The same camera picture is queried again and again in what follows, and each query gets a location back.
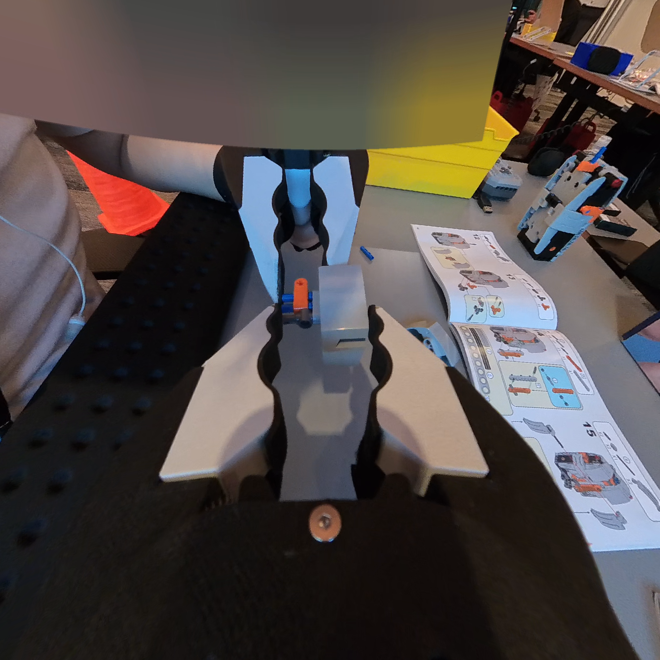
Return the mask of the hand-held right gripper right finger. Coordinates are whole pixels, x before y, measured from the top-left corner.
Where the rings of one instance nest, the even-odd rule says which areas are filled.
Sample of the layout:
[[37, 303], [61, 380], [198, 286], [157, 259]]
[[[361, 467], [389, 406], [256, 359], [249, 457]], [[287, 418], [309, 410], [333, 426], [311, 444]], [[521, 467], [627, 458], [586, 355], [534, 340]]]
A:
[[489, 468], [459, 402], [456, 372], [383, 308], [368, 308], [372, 345], [366, 428], [354, 464], [358, 499], [373, 498], [388, 474], [424, 496], [435, 474], [483, 478]]

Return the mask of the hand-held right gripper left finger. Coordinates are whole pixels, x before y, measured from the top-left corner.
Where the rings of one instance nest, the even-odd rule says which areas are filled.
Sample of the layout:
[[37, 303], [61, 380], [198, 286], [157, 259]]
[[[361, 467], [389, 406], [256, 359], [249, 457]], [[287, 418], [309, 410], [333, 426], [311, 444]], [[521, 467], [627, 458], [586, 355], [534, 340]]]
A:
[[282, 337], [281, 307], [269, 306], [203, 364], [162, 481], [215, 477], [225, 498], [236, 500], [242, 481], [259, 475], [279, 497], [287, 440], [273, 380]]

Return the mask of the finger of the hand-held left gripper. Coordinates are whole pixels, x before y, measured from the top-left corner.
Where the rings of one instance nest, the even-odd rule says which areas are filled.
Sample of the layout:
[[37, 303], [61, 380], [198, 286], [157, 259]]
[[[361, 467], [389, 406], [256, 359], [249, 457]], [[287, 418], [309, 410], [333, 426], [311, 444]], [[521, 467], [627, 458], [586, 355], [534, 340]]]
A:
[[312, 192], [321, 211], [319, 237], [326, 265], [348, 263], [354, 239], [359, 205], [355, 202], [347, 156], [329, 156], [312, 171]]
[[279, 250], [275, 243], [279, 220], [273, 196], [282, 180], [282, 168], [268, 157], [244, 157], [242, 224], [263, 284], [275, 303], [279, 298]]

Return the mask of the orange blue connector assembly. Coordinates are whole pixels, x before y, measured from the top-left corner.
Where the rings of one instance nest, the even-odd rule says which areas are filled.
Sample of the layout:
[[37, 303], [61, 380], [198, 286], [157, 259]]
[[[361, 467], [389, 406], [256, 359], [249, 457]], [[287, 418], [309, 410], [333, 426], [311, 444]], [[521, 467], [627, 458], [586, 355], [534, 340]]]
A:
[[315, 313], [315, 292], [309, 289], [306, 278], [297, 278], [293, 284], [293, 293], [283, 294], [281, 312], [284, 325], [296, 324], [307, 329], [318, 318]]

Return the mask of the grey motor block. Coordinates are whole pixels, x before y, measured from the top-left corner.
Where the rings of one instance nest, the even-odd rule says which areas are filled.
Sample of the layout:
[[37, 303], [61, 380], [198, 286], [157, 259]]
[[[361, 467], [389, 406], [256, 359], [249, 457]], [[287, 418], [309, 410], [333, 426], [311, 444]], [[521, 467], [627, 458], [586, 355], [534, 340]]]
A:
[[323, 362], [354, 366], [367, 347], [369, 323], [359, 265], [326, 265], [319, 273], [319, 318]]

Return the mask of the grey desk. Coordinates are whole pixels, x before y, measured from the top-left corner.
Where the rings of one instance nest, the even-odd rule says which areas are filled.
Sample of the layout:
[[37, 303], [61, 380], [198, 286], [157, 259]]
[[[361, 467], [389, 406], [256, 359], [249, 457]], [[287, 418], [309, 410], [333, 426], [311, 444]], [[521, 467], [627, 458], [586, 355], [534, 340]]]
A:
[[[509, 202], [483, 214], [468, 199], [367, 187], [352, 257], [363, 262], [367, 301], [401, 323], [437, 319], [447, 326], [441, 291], [422, 263], [411, 224], [493, 232], [518, 266], [540, 282], [558, 310], [558, 328], [575, 345], [627, 441], [659, 482], [659, 396], [620, 343], [620, 335], [650, 315], [583, 238], [553, 263], [530, 258], [516, 238], [517, 223], [543, 185], [525, 180]], [[360, 246], [373, 255], [369, 261]], [[288, 432], [283, 499], [353, 499], [349, 474], [364, 432], [374, 379], [370, 351], [362, 367], [324, 366], [319, 330], [285, 327], [283, 368], [276, 378]]]

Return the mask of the person's left hand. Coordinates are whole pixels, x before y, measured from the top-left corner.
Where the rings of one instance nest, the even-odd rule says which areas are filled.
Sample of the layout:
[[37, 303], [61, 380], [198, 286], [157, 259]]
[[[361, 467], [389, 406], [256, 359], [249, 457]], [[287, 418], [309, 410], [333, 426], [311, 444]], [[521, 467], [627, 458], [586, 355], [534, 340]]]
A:
[[295, 224], [289, 242], [297, 252], [313, 251], [321, 246], [319, 236], [311, 221], [305, 224]]

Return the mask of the grey round brick piece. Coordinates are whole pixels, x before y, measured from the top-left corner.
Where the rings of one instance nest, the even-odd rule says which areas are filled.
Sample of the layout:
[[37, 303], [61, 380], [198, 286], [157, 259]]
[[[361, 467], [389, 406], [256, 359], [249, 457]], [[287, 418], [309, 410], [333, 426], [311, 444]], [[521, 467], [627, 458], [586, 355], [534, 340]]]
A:
[[461, 353], [455, 339], [437, 321], [419, 321], [407, 329], [447, 366], [456, 367], [461, 361]]

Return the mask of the yellow plastic bin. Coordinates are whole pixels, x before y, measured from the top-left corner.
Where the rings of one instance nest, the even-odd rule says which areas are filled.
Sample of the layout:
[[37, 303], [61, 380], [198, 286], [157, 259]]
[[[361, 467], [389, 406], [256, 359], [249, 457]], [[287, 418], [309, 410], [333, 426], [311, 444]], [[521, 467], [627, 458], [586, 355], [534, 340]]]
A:
[[369, 150], [367, 185], [468, 199], [518, 134], [489, 108], [477, 142]]

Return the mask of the open instruction booklet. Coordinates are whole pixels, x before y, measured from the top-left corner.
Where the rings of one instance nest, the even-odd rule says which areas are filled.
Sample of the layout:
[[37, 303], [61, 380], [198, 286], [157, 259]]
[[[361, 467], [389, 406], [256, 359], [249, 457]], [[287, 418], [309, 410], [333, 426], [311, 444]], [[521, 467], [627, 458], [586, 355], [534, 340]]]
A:
[[659, 548], [659, 489], [557, 330], [549, 293], [491, 232], [411, 228], [472, 383], [545, 464], [591, 550]]

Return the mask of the orange traffic cone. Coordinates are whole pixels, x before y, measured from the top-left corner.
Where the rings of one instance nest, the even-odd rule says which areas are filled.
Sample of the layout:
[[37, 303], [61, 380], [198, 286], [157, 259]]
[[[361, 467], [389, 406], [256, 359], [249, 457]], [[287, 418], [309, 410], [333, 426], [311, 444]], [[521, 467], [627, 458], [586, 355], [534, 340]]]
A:
[[102, 213], [98, 216], [112, 234], [137, 236], [155, 227], [169, 204], [150, 189], [95, 169], [69, 153]]

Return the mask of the red tool bag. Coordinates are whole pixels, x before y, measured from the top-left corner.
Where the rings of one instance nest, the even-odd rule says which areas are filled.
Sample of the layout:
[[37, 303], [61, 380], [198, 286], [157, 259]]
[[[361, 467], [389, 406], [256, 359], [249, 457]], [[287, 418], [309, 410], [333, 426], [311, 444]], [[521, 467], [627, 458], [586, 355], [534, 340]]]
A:
[[521, 93], [511, 98], [505, 98], [500, 91], [496, 91], [490, 101], [491, 108], [519, 133], [522, 132], [532, 114], [532, 105], [533, 98], [525, 97]]
[[593, 121], [575, 124], [566, 135], [562, 148], [568, 153], [589, 148], [596, 136], [597, 126]]

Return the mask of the black pouch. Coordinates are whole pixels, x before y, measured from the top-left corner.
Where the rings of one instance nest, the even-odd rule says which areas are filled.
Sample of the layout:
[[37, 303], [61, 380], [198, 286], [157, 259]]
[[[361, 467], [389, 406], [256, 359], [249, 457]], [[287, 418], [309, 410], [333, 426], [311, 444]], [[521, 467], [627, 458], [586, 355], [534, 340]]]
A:
[[565, 153], [553, 147], [539, 149], [527, 165], [527, 172], [535, 177], [550, 177], [563, 165]]

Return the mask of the brick vehicle model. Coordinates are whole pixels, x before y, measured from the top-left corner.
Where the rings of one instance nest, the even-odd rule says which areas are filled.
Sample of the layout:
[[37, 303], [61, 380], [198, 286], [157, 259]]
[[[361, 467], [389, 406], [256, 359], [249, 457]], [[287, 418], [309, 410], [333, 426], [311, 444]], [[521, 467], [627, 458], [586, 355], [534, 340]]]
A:
[[518, 240], [532, 259], [562, 255], [622, 192], [628, 178], [603, 160], [609, 142], [568, 158], [518, 224]]

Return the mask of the brown wooden table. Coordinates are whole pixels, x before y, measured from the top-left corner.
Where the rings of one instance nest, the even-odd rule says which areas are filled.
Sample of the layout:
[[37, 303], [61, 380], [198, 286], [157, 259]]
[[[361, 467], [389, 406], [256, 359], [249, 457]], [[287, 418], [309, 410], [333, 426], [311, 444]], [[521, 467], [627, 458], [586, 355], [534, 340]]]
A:
[[638, 92], [629, 87], [625, 87], [618, 78], [604, 76], [598, 73], [582, 69], [570, 62], [570, 58], [564, 52], [560, 52], [557, 48], [550, 44], [537, 44], [530, 42], [520, 36], [512, 36], [510, 43], [522, 47], [538, 56], [546, 59], [551, 59], [552, 62], [567, 71], [574, 77], [586, 80], [588, 83], [596, 85], [598, 88], [606, 89], [617, 96], [627, 99], [655, 114], [659, 114], [659, 97], [658, 95], [646, 94]]

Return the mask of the blue box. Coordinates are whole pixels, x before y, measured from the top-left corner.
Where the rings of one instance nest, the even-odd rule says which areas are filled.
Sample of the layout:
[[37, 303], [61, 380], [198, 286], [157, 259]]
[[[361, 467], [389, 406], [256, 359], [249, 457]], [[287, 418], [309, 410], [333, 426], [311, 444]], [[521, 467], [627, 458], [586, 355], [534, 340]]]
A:
[[621, 52], [614, 47], [580, 42], [570, 63], [592, 73], [619, 76], [631, 64], [632, 59], [633, 54]]

